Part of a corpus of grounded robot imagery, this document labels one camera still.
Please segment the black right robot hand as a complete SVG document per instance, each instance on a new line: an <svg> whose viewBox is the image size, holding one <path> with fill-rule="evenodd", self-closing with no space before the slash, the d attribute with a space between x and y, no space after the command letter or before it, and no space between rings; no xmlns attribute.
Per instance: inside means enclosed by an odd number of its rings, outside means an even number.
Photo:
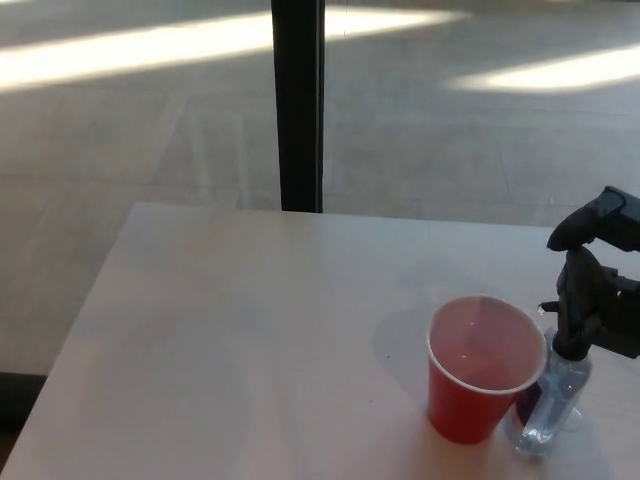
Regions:
<svg viewBox="0 0 640 480"><path fill-rule="evenodd" d="M635 359L639 356L639 282L602 265L586 248L601 240L621 251L639 249L639 199L607 186L559 223L547 248L566 254L556 283L558 299L543 302L557 314L553 350L569 361L591 346Z"/></svg>

